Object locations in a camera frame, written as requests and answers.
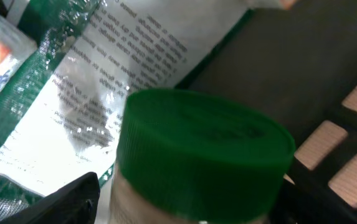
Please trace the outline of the green lid white jar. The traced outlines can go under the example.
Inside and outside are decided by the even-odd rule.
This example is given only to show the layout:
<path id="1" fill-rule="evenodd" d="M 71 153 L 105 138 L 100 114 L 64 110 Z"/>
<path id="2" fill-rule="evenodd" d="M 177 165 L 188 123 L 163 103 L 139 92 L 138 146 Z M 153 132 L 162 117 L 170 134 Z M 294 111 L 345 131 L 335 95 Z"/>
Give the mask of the green lid white jar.
<path id="1" fill-rule="evenodd" d="M 141 90 L 126 99 L 116 165 L 158 209 L 240 223 L 273 207 L 295 149 L 285 128 L 245 106 L 187 90 Z"/>

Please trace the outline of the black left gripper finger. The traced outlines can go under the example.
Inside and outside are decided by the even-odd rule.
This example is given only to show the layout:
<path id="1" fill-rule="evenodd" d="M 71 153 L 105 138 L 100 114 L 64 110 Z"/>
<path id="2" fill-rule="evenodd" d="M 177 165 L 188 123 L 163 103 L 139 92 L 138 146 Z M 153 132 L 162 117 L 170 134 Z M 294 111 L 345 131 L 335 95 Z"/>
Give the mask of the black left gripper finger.
<path id="1" fill-rule="evenodd" d="M 0 224 L 93 224 L 99 198 L 97 174 L 88 172 Z"/>

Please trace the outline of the green 3M product pouch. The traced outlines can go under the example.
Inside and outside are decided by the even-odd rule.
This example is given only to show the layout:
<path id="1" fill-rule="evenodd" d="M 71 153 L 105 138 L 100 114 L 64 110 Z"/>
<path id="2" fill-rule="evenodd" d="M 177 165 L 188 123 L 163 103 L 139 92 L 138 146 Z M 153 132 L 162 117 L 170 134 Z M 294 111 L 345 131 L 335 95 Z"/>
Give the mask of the green 3M product pouch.
<path id="1" fill-rule="evenodd" d="M 174 88 L 247 20 L 245 1 L 31 1 L 38 49 L 0 92 L 0 220 L 80 176 L 111 177 L 128 95 Z"/>

